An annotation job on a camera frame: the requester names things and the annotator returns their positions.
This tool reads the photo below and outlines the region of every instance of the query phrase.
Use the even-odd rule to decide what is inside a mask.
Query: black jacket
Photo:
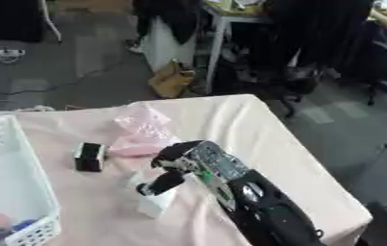
[[[134,0],[133,7],[139,18],[160,17],[177,42],[184,44],[196,32],[199,3],[198,0]]]

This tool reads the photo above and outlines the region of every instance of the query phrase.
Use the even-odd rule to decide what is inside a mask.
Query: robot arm
[[[222,209],[253,246],[324,246],[323,232],[283,192],[257,171],[210,141],[178,143],[152,161],[166,173],[136,189],[159,195],[193,173],[217,198]]]

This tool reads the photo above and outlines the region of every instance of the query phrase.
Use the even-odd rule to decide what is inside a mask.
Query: floor
[[[0,91],[43,90],[78,83],[46,93],[0,95],[0,99],[10,101],[0,102],[0,110],[33,105],[51,105],[59,110],[66,105],[99,108],[156,98],[144,86],[152,74],[146,62],[123,47],[122,40],[133,37],[127,16],[77,10],[58,13],[56,23],[63,33],[61,45],[49,32],[38,44],[0,41],[0,46],[27,52],[19,63],[0,65]]]
[[[133,36],[127,16],[74,11],[58,13],[56,22],[64,34],[61,45],[51,34],[40,44],[0,42],[27,50],[21,62],[0,65],[0,91],[78,83],[45,93],[0,95],[0,110],[34,105],[100,108],[156,99],[145,86],[152,74],[147,63],[123,48],[122,40]],[[323,83],[299,104],[298,116],[284,122],[362,203],[387,207],[387,151],[382,147],[387,141],[387,98],[378,97],[374,107],[365,102],[360,88]],[[270,106],[277,115],[284,114],[279,103]]]

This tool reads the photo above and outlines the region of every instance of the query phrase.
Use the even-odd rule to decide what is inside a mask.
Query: pink cloth
[[[265,104],[251,95],[147,102],[172,121],[181,140],[210,139],[284,190],[325,232],[324,243],[352,246],[372,217],[340,186]],[[61,205],[62,232],[49,246],[249,245],[201,184],[187,180],[159,219],[135,210],[123,188],[150,159],[112,159],[102,173],[75,171],[80,142],[111,144],[124,107],[10,112],[32,142]]]

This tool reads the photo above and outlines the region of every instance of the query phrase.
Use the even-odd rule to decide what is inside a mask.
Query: white plastic basket
[[[60,233],[60,206],[35,152],[14,116],[0,117],[0,213],[13,224],[37,222],[0,241],[38,246]]]

